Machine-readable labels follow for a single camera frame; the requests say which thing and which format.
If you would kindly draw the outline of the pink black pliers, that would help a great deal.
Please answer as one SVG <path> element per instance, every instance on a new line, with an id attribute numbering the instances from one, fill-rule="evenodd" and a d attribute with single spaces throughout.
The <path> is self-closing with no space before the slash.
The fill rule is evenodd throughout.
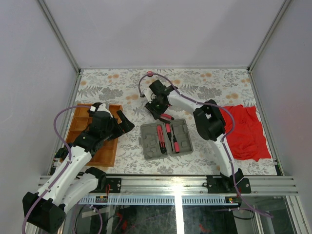
<path id="1" fill-rule="evenodd" d="M 174 117 L 172 117 L 171 115 L 168 115 L 168 114 L 161 114 L 159 116 L 159 120 L 161 122 L 168 123 L 168 124 L 170 124 L 171 121 L 174 120 L 174 119 L 175 119 Z"/>

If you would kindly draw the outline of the grey plastic tool case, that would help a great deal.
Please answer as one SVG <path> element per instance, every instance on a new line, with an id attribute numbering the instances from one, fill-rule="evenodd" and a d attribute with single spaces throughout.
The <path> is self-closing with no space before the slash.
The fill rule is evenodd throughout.
<path id="1" fill-rule="evenodd" d="M 159 141 L 157 136 L 156 127 L 157 125 L 161 125 L 166 153 L 162 154 L 159 147 Z M 174 150 L 174 143 L 173 143 L 173 151 L 171 149 L 170 141 L 168 139 L 165 123 L 158 122 L 158 123 L 150 123 L 150 124 L 143 124 L 140 127 L 141 131 L 141 138 L 140 144 L 143 148 L 143 156 L 145 160 L 154 160 L 154 159 L 161 159 L 168 156 L 183 156 L 188 155 L 193 152 L 193 146 L 190 138 L 190 134 L 188 131 L 186 120 L 184 119 L 176 119 L 171 121 L 170 127 L 173 125 L 174 133 L 177 138 L 180 153 L 175 153 Z"/>

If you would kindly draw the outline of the small red tape measure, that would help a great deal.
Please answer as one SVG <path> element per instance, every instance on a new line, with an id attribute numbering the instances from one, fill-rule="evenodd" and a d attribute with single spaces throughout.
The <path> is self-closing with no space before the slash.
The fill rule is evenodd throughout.
<path id="1" fill-rule="evenodd" d="M 147 72 L 147 75 L 148 75 L 149 77 L 153 76 L 153 74 L 154 74 L 154 73 L 153 73 L 152 71 L 148 71 L 148 72 Z"/>

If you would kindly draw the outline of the pink black utility knife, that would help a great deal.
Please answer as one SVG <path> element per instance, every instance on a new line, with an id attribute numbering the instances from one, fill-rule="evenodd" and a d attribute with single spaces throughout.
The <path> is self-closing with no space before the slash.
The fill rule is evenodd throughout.
<path id="1" fill-rule="evenodd" d="M 156 127 L 158 141 L 159 141 L 159 147 L 162 154 L 166 153 L 166 147 L 165 147 L 165 141 L 163 136 L 163 131 L 161 125 L 157 125 Z"/>

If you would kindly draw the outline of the pink black screwdriver short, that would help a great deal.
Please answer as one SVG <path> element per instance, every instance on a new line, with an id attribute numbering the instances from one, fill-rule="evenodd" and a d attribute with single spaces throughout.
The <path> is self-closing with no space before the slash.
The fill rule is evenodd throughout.
<path id="1" fill-rule="evenodd" d="M 174 150 L 175 150 L 175 153 L 177 154 L 177 153 L 180 153 L 180 148 L 179 148 L 179 144 L 178 144 L 176 135 L 175 135 L 175 133 L 174 133 L 174 127 L 173 127 L 173 125 L 171 125 L 171 129 L 172 129 L 172 134 L 173 134 Z"/>

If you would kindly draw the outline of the pink black long screwdriver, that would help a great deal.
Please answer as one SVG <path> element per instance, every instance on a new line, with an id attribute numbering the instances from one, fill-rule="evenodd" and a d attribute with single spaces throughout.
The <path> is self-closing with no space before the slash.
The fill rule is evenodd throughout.
<path id="1" fill-rule="evenodd" d="M 170 127 L 169 123 L 165 124 L 165 129 L 166 129 L 166 133 L 167 133 L 168 139 L 170 141 L 171 149 L 173 151 L 172 132 L 171 132 L 171 127 Z"/>

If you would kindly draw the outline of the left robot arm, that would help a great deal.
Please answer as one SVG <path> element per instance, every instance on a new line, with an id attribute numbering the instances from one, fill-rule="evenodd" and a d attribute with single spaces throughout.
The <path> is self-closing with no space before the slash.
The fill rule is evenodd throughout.
<path id="1" fill-rule="evenodd" d="M 52 234 L 64 222 L 67 213 L 91 191 L 106 189 L 106 174 L 100 169 L 88 169 L 80 179 L 76 179 L 81 169 L 92 159 L 105 141 L 114 140 L 133 130 L 134 124 L 121 110 L 117 119 L 104 103 L 87 107 L 92 122 L 76 137 L 72 146 L 64 144 L 68 154 L 54 174 L 35 193 L 27 192 L 22 199 L 24 221 Z"/>

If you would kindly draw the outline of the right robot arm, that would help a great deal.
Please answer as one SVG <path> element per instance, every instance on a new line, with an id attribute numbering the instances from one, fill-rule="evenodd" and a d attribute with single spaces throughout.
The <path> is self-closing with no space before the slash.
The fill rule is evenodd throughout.
<path id="1" fill-rule="evenodd" d="M 159 119 L 170 106 L 177 106 L 192 114 L 198 134 L 204 140 L 211 141 L 211 147 L 219 160 L 220 173 L 225 177 L 222 180 L 223 189 L 231 193 L 239 188 L 244 175 L 236 165 L 227 142 L 226 122 L 220 111 L 222 107 L 212 99 L 196 101 L 175 86 L 166 87 L 158 79 L 140 91 L 140 96 L 147 98 L 146 108 L 154 119 Z"/>

